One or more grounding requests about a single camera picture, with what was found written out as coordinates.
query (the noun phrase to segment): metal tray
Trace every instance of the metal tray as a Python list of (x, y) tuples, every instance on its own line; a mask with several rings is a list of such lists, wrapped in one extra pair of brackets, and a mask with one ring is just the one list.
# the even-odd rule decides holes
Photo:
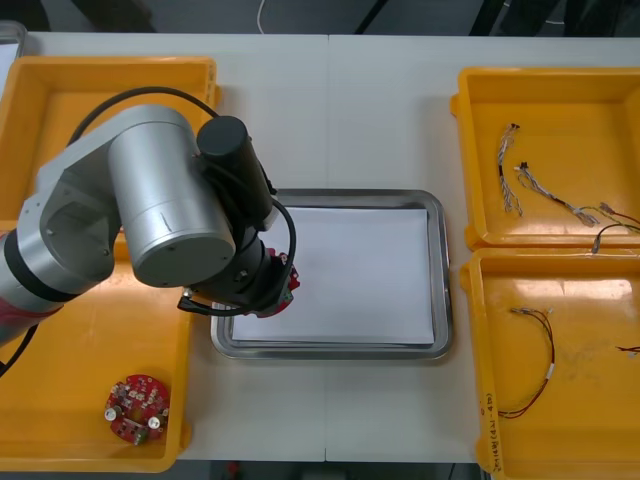
[(420, 190), (296, 189), (280, 190), (278, 199), (287, 207), (426, 210), (434, 342), (417, 345), (234, 340), (233, 317), (213, 317), (211, 338), (220, 353), (247, 359), (435, 359), (449, 350), (453, 335), (449, 255), (444, 211), (433, 195)]
[(24, 40), (27, 36), (27, 29), (21, 23), (11, 21), (0, 22), (0, 45), (6, 45), (8, 43), (17, 43), (18, 51), (16, 52), (16, 58), (22, 56), (22, 49), (24, 48)]

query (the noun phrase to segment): circuit board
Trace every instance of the circuit board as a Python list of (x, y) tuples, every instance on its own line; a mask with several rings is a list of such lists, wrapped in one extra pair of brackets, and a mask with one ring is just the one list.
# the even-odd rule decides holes
[(111, 388), (105, 418), (121, 439), (140, 445), (160, 438), (169, 417), (169, 391), (148, 375), (131, 375)]

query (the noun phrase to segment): yellow plastic tray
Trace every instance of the yellow plastic tray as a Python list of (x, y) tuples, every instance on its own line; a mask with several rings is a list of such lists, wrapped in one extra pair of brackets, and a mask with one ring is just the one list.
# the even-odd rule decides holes
[[(576, 207), (607, 202), (640, 217), (640, 69), (469, 68), (451, 101), (464, 161), (470, 248), (591, 246), (598, 226), (525, 189), (526, 161), (552, 193)], [(505, 127), (521, 126), (504, 164), (524, 216), (506, 213), (497, 166)], [(640, 247), (640, 235), (610, 229), (602, 247)]]
[[(640, 478), (640, 251), (482, 249), (462, 269), (471, 313), (482, 468), (497, 480)], [(552, 308), (556, 361), (547, 388), (520, 406), (549, 366), (535, 320), (512, 307)]]
[[(64, 149), (82, 118), (108, 97), (162, 85), (214, 104), (209, 58), (25, 57), (11, 69), (0, 104), (0, 231), (14, 228), (38, 168)], [(145, 95), (110, 109), (161, 103), (197, 129), (197, 107), (168, 95)], [(166, 470), (186, 446), (184, 423), (191, 316), (176, 309), (178, 289), (135, 280), (123, 239), (111, 278), (43, 322), (31, 345), (0, 379), (0, 470)], [(0, 349), (7, 360), (19, 340)], [(104, 420), (110, 388), (147, 373), (171, 389), (167, 433), (134, 447)]]

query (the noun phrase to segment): white table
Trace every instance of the white table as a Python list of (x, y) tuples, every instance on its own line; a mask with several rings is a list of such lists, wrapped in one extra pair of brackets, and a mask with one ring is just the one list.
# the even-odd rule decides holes
[(240, 362), (194, 329), (185, 459), (470, 462), (478, 435), (449, 98), (471, 65), (627, 66), (640, 40), (35, 34), (28, 54), (208, 55), (278, 187), (420, 188), (446, 212), (455, 342), (420, 362)]

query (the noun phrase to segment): white sheet of paper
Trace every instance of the white sheet of paper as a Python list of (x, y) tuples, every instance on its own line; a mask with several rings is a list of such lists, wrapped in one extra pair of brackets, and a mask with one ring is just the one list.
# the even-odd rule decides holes
[(9, 68), (16, 59), (18, 53), (18, 44), (9, 43), (7, 45), (0, 45), (0, 98), (2, 98), (2, 92), (4, 91), (4, 84), (7, 81), (7, 75), (9, 74)]
[[(433, 343), (426, 210), (289, 212), (301, 285), (278, 315), (235, 317), (235, 340)], [(288, 250), (282, 216), (261, 238)]]

